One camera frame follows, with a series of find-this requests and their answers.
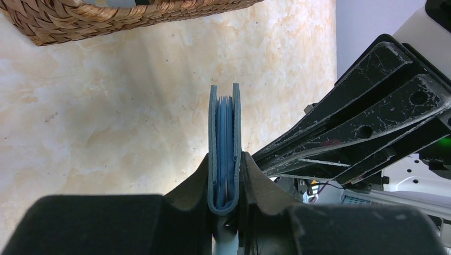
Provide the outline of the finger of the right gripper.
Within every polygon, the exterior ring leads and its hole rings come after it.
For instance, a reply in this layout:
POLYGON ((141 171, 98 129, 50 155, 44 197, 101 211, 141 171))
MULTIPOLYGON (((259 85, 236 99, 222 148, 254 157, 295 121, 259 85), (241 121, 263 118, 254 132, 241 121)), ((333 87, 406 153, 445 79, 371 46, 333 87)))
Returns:
POLYGON ((254 159, 258 163, 267 163, 350 119, 353 110, 363 109, 357 103, 366 102, 383 80, 412 62, 412 55, 394 42, 381 41, 372 45, 309 113, 289 131, 256 152, 254 159))
POLYGON ((445 85, 419 74, 337 127, 261 163, 261 170, 345 184, 397 156, 397 141, 449 109, 445 85))

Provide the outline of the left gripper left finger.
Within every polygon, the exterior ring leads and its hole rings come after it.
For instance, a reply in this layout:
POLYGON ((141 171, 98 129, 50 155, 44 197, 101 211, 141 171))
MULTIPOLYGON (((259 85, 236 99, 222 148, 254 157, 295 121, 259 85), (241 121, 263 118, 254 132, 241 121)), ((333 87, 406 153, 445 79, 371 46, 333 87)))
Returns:
POLYGON ((166 195, 50 195, 25 213, 3 254, 211 254, 208 160, 166 195))

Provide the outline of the woven wicker tray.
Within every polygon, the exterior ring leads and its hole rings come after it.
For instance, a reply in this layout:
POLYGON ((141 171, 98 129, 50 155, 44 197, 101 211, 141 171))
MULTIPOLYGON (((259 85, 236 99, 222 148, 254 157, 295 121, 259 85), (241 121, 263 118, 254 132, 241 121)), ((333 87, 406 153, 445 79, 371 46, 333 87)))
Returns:
POLYGON ((1 1, 11 23, 37 46, 248 8, 256 1, 1 1))

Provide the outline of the blue leather card holder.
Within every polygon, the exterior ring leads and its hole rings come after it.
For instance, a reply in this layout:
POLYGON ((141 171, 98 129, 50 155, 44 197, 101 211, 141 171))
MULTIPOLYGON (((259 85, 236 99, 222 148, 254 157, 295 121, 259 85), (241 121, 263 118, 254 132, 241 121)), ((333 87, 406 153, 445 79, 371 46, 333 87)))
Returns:
POLYGON ((231 96, 217 94, 211 86, 208 107, 207 204, 212 213, 225 216, 239 201, 241 162, 241 103, 239 84, 231 96))

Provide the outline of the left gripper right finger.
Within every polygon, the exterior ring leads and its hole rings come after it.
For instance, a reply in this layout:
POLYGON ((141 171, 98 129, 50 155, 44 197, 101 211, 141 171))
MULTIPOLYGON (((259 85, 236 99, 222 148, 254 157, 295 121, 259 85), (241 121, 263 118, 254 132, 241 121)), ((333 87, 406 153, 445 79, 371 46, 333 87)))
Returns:
POLYGON ((445 254, 432 221, 410 206, 308 205, 240 162, 244 254, 445 254))

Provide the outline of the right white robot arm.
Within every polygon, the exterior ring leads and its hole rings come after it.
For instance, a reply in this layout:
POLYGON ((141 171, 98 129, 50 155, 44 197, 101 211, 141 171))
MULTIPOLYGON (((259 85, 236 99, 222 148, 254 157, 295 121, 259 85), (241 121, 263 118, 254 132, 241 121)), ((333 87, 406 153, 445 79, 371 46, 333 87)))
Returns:
POLYGON ((254 156, 269 177, 450 217, 450 1, 382 34, 289 131, 254 156))

